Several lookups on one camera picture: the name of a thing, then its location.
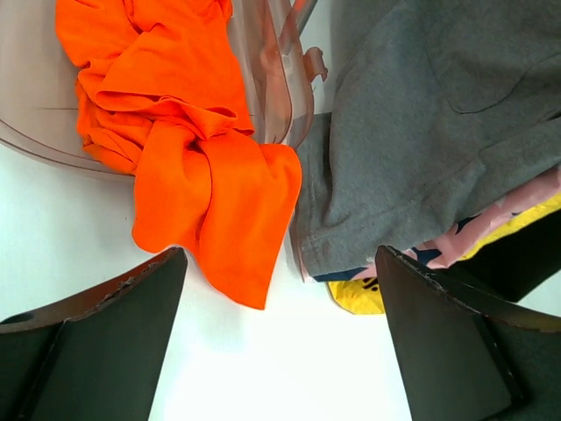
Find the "grey shorts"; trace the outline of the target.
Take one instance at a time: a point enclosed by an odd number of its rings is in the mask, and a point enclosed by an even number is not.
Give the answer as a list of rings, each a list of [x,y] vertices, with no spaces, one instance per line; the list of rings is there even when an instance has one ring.
[[[298,154],[314,278],[354,275],[560,162],[557,1],[338,1],[332,110]]]

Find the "pink shark print shorts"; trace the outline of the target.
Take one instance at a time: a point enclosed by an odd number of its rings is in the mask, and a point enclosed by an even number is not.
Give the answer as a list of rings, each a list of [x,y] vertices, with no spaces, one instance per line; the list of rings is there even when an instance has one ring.
[[[476,244],[518,214],[544,203],[560,191],[555,166],[506,192],[498,183],[479,186],[481,165],[468,168],[446,188],[439,176],[419,169],[394,169],[387,177],[347,181],[334,226],[345,229],[331,241],[332,251],[309,244],[320,224],[327,188],[315,182],[304,188],[295,224],[301,259],[317,282],[358,280],[376,275],[374,253],[389,244],[430,268],[447,268]]]

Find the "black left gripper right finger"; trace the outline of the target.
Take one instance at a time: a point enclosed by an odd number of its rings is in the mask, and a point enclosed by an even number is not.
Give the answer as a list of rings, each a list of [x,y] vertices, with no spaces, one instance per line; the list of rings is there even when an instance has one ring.
[[[432,271],[390,246],[375,264],[414,420],[558,420],[560,319]]]

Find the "black shorts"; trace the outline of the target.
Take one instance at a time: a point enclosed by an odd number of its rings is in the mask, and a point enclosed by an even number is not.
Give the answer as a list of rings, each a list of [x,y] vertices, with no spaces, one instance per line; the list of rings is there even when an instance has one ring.
[[[445,272],[509,302],[518,302],[560,270],[560,212],[484,246]]]

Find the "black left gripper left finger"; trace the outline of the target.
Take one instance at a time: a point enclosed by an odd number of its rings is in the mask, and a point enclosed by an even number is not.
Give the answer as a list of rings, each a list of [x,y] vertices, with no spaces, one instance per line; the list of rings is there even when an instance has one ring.
[[[3,420],[147,420],[188,258],[130,271],[1,323]]]

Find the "yellow shorts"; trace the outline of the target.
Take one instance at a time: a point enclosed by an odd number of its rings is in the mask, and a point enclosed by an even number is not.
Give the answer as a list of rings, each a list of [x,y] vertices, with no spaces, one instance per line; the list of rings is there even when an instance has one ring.
[[[495,229],[485,238],[478,240],[474,247],[462,256],[459,261],[472,260],[480,250],[486,251],[491,245],[503,238],[512,239],[516,233],[527,226],[560,210],[560,194],[540,203],[518,216],[512,217],[506,224]],[[385,309],[380,293],[378,279],[375,277],[351,281],[327,282],[327,288],[334,302],[344,310],[354,315],[379,315]]]

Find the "orange shorts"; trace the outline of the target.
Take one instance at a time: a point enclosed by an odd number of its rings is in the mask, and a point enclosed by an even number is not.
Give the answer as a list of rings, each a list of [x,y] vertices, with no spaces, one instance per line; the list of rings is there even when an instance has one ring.
[[[229,1],[59,1],[77,131],[133,175],[132,237],[182,246],[208,282],[261,310],[302,184],[295,151],[254,141]]]

